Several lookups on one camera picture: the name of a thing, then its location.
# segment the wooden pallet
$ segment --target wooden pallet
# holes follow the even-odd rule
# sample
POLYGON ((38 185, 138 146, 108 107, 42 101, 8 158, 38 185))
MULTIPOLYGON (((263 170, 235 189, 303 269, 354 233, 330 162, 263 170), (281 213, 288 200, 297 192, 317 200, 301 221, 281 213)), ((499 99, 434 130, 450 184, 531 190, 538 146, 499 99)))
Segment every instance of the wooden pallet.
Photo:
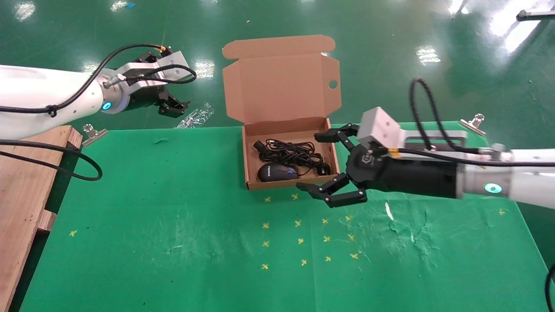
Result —
MULTIPOLYGON (((61 147, 81 146, 83 137, 65 125, 25 139, 61 147)), ((11 154, 60 165, 62 152, 0 145, 11 154)), ((8 311, 37 231, 50 232, 56 214, 44 210, 56 171, 0 156, 0 311, 8 311)))

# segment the open cardboard box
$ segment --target open cardboard box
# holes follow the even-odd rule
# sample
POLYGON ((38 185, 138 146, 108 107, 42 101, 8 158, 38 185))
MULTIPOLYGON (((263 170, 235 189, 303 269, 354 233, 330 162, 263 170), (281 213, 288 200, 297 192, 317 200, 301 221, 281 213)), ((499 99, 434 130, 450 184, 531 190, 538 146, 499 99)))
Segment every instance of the open cardboard box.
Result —
POLYGON ((238 60, 223 69, 225 105, 229 117, 244 123, 248 189, 324 183, 338 174, 335 146, 314 140, 314 133, 330 129, 327 116, 341 106, 339 61, 322 54, 334 48, 335 41, 322 35, 238 40, 223 48, 225 58, 238 60), (331 174, 311 170, 297 180, 259 181, 264 162, 253 145, 267 139, 313 142, 331 174))

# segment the box lid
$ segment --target box lid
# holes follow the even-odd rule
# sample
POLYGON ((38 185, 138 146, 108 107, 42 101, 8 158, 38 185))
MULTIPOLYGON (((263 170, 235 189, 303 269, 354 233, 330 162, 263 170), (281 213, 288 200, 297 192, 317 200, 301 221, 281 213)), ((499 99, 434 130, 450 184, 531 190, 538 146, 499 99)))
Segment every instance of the box lid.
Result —
POLYGON ((237 40, 222 53, 228 116, 243 123, 325 117, 341 106, 339 61, 327 36, 237 40))

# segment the black computer mouse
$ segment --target black computer mouse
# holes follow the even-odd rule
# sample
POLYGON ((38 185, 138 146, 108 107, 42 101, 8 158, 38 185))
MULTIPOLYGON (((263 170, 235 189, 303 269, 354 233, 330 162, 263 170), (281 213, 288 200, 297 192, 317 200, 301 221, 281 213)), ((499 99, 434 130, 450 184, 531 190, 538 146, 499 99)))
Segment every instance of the black computer mouse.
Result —
POLYGON ((262 182, 295 180, 298 178, 299 173, 296 168, 279 163, 267 163, 258 170, 258 179, 262 182))

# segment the plastic bag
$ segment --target plastic bag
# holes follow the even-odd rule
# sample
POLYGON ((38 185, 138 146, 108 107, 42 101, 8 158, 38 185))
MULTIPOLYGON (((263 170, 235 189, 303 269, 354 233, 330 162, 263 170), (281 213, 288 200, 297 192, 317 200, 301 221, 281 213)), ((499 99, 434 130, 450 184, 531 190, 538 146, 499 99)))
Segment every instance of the plastic bag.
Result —
POLYGON ((176 128, 198 128, 202 126, 212 114, 214 114, 214 108, 212 108, 210 104, 204 103, 187 115, 185 119, 181 120, 176 128))

